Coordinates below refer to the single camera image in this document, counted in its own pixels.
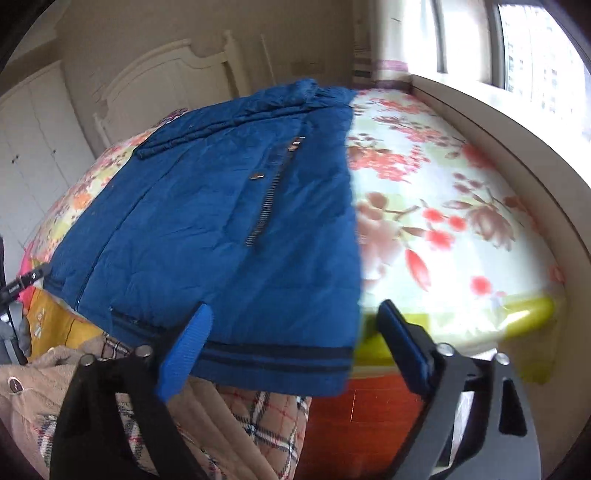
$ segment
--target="bedding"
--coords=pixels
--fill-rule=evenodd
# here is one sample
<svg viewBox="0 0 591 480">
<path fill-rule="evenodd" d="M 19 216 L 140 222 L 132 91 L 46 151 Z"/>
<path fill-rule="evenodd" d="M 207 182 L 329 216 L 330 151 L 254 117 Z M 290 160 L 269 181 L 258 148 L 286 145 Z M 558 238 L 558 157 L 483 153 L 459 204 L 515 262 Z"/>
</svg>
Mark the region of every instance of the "bedding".
<svg viewBox="0 0 591 480">
<path fill-rule="evenodd" d="M 410 95 L 363 90 L 351 107 L 346 144 L 363 265 L 358 370 L 392 365 L 373 322 L 385 298 L 436 341 L 465 353 L 552 325 L 564 304 L 564 277 L 538 222 L 492 162 Z M 35 261 L 52 259 L 155 131 L 105 151 L 56 203 L 34 239 Z M 539 357 L 531 361 L 539 364 Z"/>
</svg>

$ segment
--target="plaid lining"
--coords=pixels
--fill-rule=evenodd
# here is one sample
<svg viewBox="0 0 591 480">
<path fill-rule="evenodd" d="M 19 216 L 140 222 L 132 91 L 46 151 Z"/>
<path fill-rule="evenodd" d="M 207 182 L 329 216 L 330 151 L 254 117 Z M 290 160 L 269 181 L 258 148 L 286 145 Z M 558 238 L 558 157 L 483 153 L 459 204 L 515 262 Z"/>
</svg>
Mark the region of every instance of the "plaid lining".
<svg viewBox="0 0 591 480">
<path fill-rule="evenodd" d="M 103 338 L 105 343 L 100 358 L 114 359 L 128 356 L 131 353 L 129 348 L 110 335 L 103 334 Z M 236 420 L 259 447 L 280 480 L 292 479 L 304 442 L 311 398 L 263 391 L 245 391 L 233 387 L 216 386 L 216 388 Z M 131 404 L 118 399 L 118 408 L 129 448 L 138 466 L 157 475 L 141 436 L 139 425 L 134 419 Z M 48 468 L 51 462 L 56 424 L 57 416 L 43 415 L 40 425 L 35 428 L 37 446 Z M 177 425 L 177 430 L 186 442 L 196 446 L 180 425 Z M 222 471 L 216 459 L 202 448 L 199 450 L 203 457 L 198 460 L 209 478 L 227 480 L 228 476 Z"/>
<path fill-rule="evenodd" d="M 293 478 L 311 398 L 229 387 L 218 387 L 218 391 L 280 480 Z"/>
<path fill-rule="evenodd" d="M 53 435 L 56 432 L 57 416 L 56 415 L 42 415 L 41 425 L 35 428 L 37 433 L 37 447 L 41 452 L 43 461 L 49 468 L 51 462 L 51 451 L 53 449 Z"/>
</svg>

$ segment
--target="headboard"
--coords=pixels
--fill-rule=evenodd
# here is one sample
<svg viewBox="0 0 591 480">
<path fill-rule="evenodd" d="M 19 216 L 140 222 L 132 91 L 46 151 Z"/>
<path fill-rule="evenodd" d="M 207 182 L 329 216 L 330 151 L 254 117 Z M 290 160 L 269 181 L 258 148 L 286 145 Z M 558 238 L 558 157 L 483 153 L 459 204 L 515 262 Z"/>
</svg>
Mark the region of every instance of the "headboard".
<svg viewBox="0 0 591 480">
<path fill-rule="evenodd" d="M 224 32 L 222 52 L 197 57 L 190 40 L 175 41 L 145 53 L 117 75 L 102 93 L 107 113 L 94 114 L 105 144 L 139 134 L 170 112 L 190 110 L 250 95 L 238 45 Z"/>
</svg>

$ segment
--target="blue jacket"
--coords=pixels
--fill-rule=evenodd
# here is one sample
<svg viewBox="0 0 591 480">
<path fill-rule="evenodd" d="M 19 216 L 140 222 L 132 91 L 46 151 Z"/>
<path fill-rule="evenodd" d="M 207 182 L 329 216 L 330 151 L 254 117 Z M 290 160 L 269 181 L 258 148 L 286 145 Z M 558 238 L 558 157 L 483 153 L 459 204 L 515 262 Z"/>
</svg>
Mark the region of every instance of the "blue jacket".
<svg viewBox="0 0 591 480">
<path fill-rule="evenodd" d="M 194 375 L 339 393 L 360 321 L 353 96 L 302 80 L 163 126 L 66 235 L 45 288 L 131 346 L 204 301 L 214 323 Z"/>
</svg>

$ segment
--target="wardrobe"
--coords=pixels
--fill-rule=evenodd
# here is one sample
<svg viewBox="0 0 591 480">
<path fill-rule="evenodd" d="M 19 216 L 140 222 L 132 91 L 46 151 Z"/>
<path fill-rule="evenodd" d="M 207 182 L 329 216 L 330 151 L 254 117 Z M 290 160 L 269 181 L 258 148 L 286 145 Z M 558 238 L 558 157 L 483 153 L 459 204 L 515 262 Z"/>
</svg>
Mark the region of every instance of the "wardrobe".
<svg viewBox="0 0 591 480">
<path fill-rule="evenodd" d="M 0 235 L 7 280 L 44 215 L 94 162 L 57 61 L 0 97 Z"/>
</svg>

